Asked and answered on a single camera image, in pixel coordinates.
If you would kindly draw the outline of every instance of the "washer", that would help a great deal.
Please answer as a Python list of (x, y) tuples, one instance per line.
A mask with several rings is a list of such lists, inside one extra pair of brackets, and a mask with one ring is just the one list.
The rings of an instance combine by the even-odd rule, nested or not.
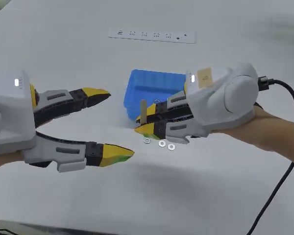
[(159, 141), (159, 146), (160, 147), (165, 147), (166, 146), (166, 142), (164, 140)]
[(168, 149), (171, 150), (171, 151), (175, 150), (175, 145), (173, 143), (170, 143), (168, 145)]
[(144, 138), (144, 143), (147, 143), (147, 144), (148, 144), (148, 143), (151, 143), (151, 138), (147, 138), (147, 137), (145, 137), (145, 138)]

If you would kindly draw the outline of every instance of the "white tabletop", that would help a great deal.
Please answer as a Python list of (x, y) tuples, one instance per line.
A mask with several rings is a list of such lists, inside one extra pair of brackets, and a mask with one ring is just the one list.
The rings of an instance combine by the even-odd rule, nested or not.
[[(108, 38), (118, 27), (196, 31), (198, 39)], [(144, 144), (123, 107), (133, 69), (184, 73), (238, 62), (294, 87), (294, 0), (12, 0), (0, 12), (0, 69), (24, 69), (40, 92), (94, 87), (112, 94), (41, 131), (136, 153), (126, 163), (62, 174), (55, 164), (3, 166), (0, 219), (128, 235), (245, 234), (290, 162), (218, 134), (174, 151)], [(282, 88), (258, 101), (294, 121)], [(294, 234), (294, 171), (255, 234)]]

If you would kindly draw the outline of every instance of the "power strip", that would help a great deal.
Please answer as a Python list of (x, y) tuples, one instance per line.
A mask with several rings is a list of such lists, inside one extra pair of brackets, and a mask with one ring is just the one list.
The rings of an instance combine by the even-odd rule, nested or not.
[(164, 32), (157, 30), (110, 29), (109, 38), (136, 39), (171, 43), (196, 43), (195, 32)]

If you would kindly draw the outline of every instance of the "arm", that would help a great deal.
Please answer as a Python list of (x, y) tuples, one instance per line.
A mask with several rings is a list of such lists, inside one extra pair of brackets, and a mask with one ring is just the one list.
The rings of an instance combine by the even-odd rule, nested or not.
[(23, 160), (24, 160), (24, 157), (20, 151), (15, 153), (2, 154), (0, 155), (0, 166), (7, 163), (23, 161)]
[(255, 106), (255, 118), (233, 129), (218, 131), (294, 162), (294, 123)]

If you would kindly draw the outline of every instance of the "blue plastic bin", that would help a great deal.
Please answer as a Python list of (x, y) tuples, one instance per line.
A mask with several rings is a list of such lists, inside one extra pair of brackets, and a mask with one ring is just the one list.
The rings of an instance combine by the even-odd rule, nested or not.
[(133, 70), (128, 81), (124, 107), (131, 120), (140, 115), (140, 101), (146, 100), (150, 106), (184, 89), (185, 74)]

